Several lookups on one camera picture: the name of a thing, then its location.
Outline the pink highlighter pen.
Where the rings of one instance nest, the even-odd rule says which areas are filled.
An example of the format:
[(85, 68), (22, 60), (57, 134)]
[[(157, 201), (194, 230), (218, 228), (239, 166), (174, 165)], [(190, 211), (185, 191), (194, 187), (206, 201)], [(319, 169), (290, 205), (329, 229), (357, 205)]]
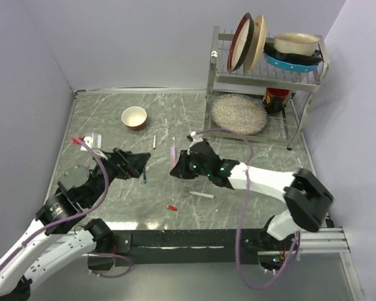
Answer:
[(170, 159), (171, 159), (171, 168), (173, 169), (175, 165), (177, 164), (177, 149), (175, 146), (172, 146), (170, 148)]

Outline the thin white red pen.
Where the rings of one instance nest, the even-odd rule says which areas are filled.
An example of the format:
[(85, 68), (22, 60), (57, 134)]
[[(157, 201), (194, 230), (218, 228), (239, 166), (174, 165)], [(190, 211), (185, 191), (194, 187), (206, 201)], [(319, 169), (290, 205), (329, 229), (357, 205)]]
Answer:
[(208, 199), (214, 199), (215, 198), (215, 195), (200, 193), (200, 192), (197, 192), (197, 191), (189, 191), (189, 194), (191, 194), (193, 196), (198, 196), (198, 197), (201, 197), (201, 198), (208, 198)]

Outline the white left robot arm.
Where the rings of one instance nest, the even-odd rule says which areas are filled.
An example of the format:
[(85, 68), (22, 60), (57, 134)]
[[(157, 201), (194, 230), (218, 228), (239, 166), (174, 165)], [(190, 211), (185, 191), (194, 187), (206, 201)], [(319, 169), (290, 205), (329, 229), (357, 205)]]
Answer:
[(100, 218), (62, 245), (48, 248), (68, 234), (87, 214), (104, 201), (114, 179), (138, 178), (150, 153), (95, 152), (93, 169), (73, 166), (58, 180), (58, 188), (36, 213), (14, 246), (0, 259), (0, 300), (27, 300), (50, 275), (84, 253), (109, 254), (113, 233)]

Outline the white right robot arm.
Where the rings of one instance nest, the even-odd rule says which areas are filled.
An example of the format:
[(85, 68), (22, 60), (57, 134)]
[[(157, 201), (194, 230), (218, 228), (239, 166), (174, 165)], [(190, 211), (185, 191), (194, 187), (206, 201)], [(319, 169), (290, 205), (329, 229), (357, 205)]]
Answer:
[(221, 159), (205, 140), (182, 150), (170, 175), (186, 180), (204, 176), (218, 187), (245, 189), (283, 202), (287, 209), (273, 216), (261, 235), (269, 250), (298, 231), (316, 233), (333, 203), (331, 192), (307, 169), (278, 172)]

